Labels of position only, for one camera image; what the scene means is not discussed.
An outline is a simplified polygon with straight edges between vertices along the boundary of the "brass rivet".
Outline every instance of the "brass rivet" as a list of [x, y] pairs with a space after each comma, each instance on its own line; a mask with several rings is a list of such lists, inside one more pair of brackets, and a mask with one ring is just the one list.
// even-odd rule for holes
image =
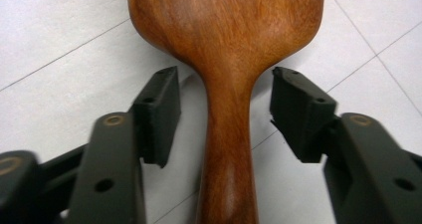
[[350, 120], [352, 120], [354, 123], [361, 126], [369, 126], [372, 123], [372, 121], [369, 118], [363, 115], [353, 115], [350, 117]]
[[21, 157], [6, 157], [0, 160], [0, 164], [10, 162], [5, 168], [0, 169], [0, 176], [14, 171], [22, 163]]
[[104, 121], [104, 125], [106, 126], [115, 126], [115, 125], [119, 125], [121, 123], [123, 123], [124, 118], [122, 115], [112, 115], [112, 116], [108, 116], [105, 121]]

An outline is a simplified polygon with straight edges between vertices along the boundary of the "wood grain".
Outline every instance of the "wood grain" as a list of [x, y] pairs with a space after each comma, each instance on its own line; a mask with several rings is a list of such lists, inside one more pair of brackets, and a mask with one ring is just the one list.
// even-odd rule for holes
[[323, 0], [128, 0], [150, 44], [193, 67], [208, 96], [197, 223], [258, 223], [249, 103], [258, 77], [317, 32]]

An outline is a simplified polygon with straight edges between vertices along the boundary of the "black clamp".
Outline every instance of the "black clamp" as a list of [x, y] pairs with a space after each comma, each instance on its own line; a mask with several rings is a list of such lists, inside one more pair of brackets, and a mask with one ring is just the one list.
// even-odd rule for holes
[[337, 223], [421, 223], [422, 157], [401, 149], [369, 116], [335, 116], [335, 100], [302, 74], [273, 74], [273, 124], [300, 161], [328, 156], [324, 175]]
[[90, 142], [46, 163], [0, 154], [0, 223], [146, 223], [139, 159], [167, 163], [180, 117], [176, 67], [157, 72], [129, 112], [99, 118]]

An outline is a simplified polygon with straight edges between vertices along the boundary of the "hole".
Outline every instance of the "hole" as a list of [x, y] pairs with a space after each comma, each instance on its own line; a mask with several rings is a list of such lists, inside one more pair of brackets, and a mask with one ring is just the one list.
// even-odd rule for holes
[[145, 103], [153, 103], [153, 102], [155, 102], [155, 99], [154, 98], [146, 98], [146, 99], [143, 99], [143, 101]]
[[96, 192], [107, 192], [114, 186], [114, 182], [111, 179], [104, 179], [99, 181], [96, 185]]
[[406, 179], [403, 179], [403, 178], [396, 178], [396, 179], [394, 179], [394, 182], [398, 187], [400, 187], [400, 188], [402, 188], [406, 191], [414, 191], [416, 189], [415, 185], [413, 185], [412, 182], [410, 182]]

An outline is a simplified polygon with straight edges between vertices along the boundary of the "white tile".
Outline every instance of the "white tile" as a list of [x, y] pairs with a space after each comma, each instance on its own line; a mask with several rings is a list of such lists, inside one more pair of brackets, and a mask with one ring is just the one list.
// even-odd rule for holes
[[[280, 133], [253, 151], [260, 223], [335, 223], [321, 164], [303, 164]], [[157, 224], [193, 223], [197, 193]]]
[[333, 0], [324, 0], [322, 23], [304, 49], [279, 63], [328, 91], [375, 54]]
[[[0, 152], [29, 149], [45, 161], [86, 143], [98, 117], [126, 111], [150, 76], [169, 66], [179, 66], [182, 116], [168, 165], [143, 167], [153, 223], [198, 188], [206, 96], [191, 69], [145, 43], [129, 21], [0, 93]], [[254, 146], [275, 130], [270, 72], [259, 78], [251, 103]]]
[[0, 90], [128, 18], [126, 0], [0, 0]]
[[422, 25], [406, 34], [379, 57], [422, 112]]
[[339, 103], [338, 113], [372, 116], [402, 148], [422, 154], [422, 116], [378, 59], [370, 61], [329, 94]]
[[422, 21], [422, 0], [337, 0], [376, 53]]

